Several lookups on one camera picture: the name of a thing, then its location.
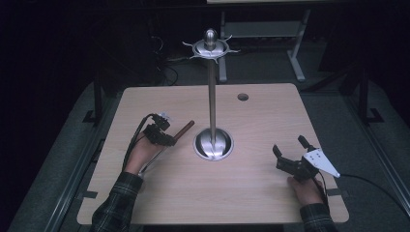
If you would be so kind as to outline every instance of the metal frame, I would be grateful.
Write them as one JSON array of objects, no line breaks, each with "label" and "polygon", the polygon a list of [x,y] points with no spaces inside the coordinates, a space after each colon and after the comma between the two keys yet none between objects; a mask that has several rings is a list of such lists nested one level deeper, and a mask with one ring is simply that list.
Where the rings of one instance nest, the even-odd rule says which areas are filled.
[{"label": "metal frame", "polygon": [[[264,29],[269,30],[268,32],[263,32],[263,34],[261,34],[260,30],[258,30],[258,32],[254,31],[254,32],[246,33],[243,30],[243,28],[241,28],[242,30],[239,29],[242,25],[246,25],[246,23],[248,22],[243,22],[242,25],[240,22],[235,23],[235,25],[227,24],[225,21],[225,14],[224,12],[222,12],[221,21],[220,21],[220,38],[223,40],[226,38],[226,36],[232,36],[234,38],[295,37],[296,38],[295,45],[293,49],[287,51],[287,55],[289,57],[289,61],[292,65],[293,72],[295,73],[297,80],[299,82],[304,82],[306,81],[306,78],[304,76],[304,73],[302,72],[301,66],[299,65],[297,55],[299,52],[299,48],[301,47],[301,43],[302,43],[306,28],[308,25],[309,16],[310,16],[310,10],[305,10],[304,17],[302,18],[302,21],[300,22],[295,22],[295,21],[253,22],[253,24],[255,24],[254,25],[255,28],[263,27]],[[297,25],[296,23],[299,24],[299,26],[298,26],[297,31],[293,33],[290,25]],[[231,29],[230,31],[237,31],[237,32],[241,31],[240,35],[230,35],[229,31],[226,32],[227,31],[226,29],[228,26],[231,26],[231,28],[233,28],[233,30]],[[219,62],[220,62],[220,83],[225,83],[227,81],[225,58],[220,57]]]}]

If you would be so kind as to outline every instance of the hand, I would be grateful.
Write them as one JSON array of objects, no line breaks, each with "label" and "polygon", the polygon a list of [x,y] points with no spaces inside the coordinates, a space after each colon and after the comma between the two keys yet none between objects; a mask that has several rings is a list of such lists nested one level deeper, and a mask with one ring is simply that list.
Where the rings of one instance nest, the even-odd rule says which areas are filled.
[{"label": "hand", "polygon": [[320,191],[313,180],[308,179],[299,183],[293,177],[288,177],[287,183],[289,183],[289,185],[295,190],[296,196],[298,197],[298,200],[302,204],[302,206],[315,203],[323,204]]},{"label": "hand", "polygon": [[126,168],[124,169],[125,172],[130,172],[134,175],[138,175],[142,166],[164,148],[162,145],[151,143],[143,132],[137,136],[136,140],[138,142],[136,142],[135,147],[133,147]]}]

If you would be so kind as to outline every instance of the black cable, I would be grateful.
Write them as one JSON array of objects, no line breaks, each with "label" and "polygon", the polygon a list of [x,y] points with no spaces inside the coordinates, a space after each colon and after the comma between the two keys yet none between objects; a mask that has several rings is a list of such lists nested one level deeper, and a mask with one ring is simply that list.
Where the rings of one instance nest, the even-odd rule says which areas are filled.
[{"label": "black cable", "polygon": [[340,174],[340,176],[341,176],[341,177],[356,178],[356,179],[362,180],[362,181],[364,181],[364,182],[366,182],[366,183],[368,183],[368,184],[371,184],[372,186],[374,186],[374,187],[380,189],[380,190],[383,191],[387,196],[389,196],[390,199],[392,199],[392,200],[395,202],[395,204],[398,206],[398,208],[406,215],[407,219],[410,220],[410,217],[409,217],[409,215],[407,214],[407,211],[406,211],[406,210],[404,209],[404,207],[400,204],[400,202],[398,202],[398,201],[397,201],[391,194],[389,194],[385,189],[379,187],[378,185],[376,185],[376,184],[373,183],[372,181],[370,181],[370,180],[368,180],[368,179],[365,179],[365,178],[363,178],[363,177],[360,177],[360,176],[355,176],[355,175],[350,175],[350,174]]},{"label": "black cable", "polygon": [[169,83],[168,77],[165,76],[165,79],[166,79],[166,82],[167,82],[168,86],[173,86],[173,85],[175,85],[175,84],[177,83],[177,81],[178,81],[178,78],[179,78],[178,72],[177,72],[176,70],[172,69],[172,68],[169,67],[169,66],[164,66],[164,67],[167,68],[167,69],[169,69],[169,70],[171,70],[171,71],[173,71],[173,72],[175,73],[175,79],[174,79],[171,83]]},{"label": "black cable", "polygon": [[130,142],[130,145],[129,145],[128,149],[127,149],[126,155],[125,155],[125,157],[124,157],[123,169],[122,169],[123,171],[124,171],[124,169],[126,168],[127,161],[128,161],[128,159],[129,159],[129,157],[130,157],[130,154],[131,154],[131,151],[132,151],[133,147],[135,147],[135,144],[139,141],[139,139],[141,139],[141,138],[139,138],[139,139],[136,139],[136,138],[138,137],[139,133],[141,132],[142,127],[145,125],[145,123],[147,122],[148,118],[151,117],[151,116],[153,116],[153,115],[154,115],[154,114],[149,114],[149,115],[147,115],[146,117],[144,117],[144,118],[142,119],[141,123],[139,124],[138,128],[136,129],[135,134],[133,135],[133,137],[132,137],[132,139],[131,139],[131,142]]},{"label": "black cable", "polygon": [[317,186],[317,189],[319,189],[320,192],[320,196],[323,200],[323,204],[326,206],[326,208],[328,209],[328,212],[331,211],[330,207],[329,207],[329,200],[328,200],[328,191],[326,189],[326,182],[325,182],[325,178],[323,178],[322,173],[320,173],[320,176],[322,176],[322,180],[323,180],[323,188],[319,185],[319,183],[317,182],[316,178],[311,177],[311,180],[314,182],[314,184]]}]

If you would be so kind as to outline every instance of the metal pole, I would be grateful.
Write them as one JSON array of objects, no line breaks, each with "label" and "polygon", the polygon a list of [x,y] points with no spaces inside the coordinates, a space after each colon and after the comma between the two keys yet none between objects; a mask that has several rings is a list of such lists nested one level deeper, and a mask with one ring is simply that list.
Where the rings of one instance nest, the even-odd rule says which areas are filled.
[{"label": "metal pole", "polygon": [[215,147],[217,132],[217,114],[216,114],[216,67],[215,60],[208,60],[208,89],[209,89],[209,114],[211,123],[211,144]]}]

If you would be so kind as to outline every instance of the hole in table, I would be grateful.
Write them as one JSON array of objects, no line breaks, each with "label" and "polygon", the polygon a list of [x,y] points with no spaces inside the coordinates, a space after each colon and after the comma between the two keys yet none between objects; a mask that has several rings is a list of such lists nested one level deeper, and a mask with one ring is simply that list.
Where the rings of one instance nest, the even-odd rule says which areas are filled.
[{"label": "hole in table", "polygon": [[249,99],[249,96],[247,94],[242,93],[242,94],[238,95],[238,99],[240,101],[244,102],[244,101],[247,101]]}]

